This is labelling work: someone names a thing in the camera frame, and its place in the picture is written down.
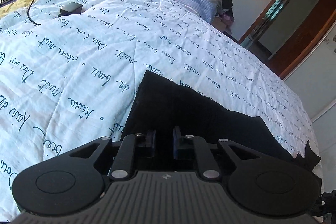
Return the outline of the black pants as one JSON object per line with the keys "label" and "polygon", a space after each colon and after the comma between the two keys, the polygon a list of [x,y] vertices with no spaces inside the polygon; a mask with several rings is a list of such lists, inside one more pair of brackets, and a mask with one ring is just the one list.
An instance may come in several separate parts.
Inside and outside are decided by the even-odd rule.
{"label": "black pants", "polygon": [[191,88],[146,71],[121,136],[154,131],[158,140],[171,142],[175,127],[182,135],[200,136],[207,143],[226,138],[309,171],[321,161],[308,143],[304,153],[292,156],[260,116],[227,110]]}

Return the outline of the black power adapter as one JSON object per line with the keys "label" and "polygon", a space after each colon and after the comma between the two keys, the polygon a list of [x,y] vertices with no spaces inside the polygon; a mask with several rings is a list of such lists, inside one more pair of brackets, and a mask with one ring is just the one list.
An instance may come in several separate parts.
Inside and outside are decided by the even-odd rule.
{"label": "black power adapter", "polygon": [[60,9],[58,17],[81,14],[82,8],[83,5],[71,2]]}

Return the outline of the white script-print duvet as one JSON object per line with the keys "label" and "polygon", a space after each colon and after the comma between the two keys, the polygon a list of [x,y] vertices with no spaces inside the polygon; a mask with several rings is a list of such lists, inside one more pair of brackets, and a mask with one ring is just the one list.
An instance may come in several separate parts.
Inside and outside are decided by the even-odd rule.
{"label": "white script-print duvet", "polygon": [[[81,14],[60,16],[65,5]],[[260,116],[292,155],[317,139],[299,97],[255,55],[173,0],[38,0],[1,19],[1,220],[25,168],[118,140],[146,71]]]}

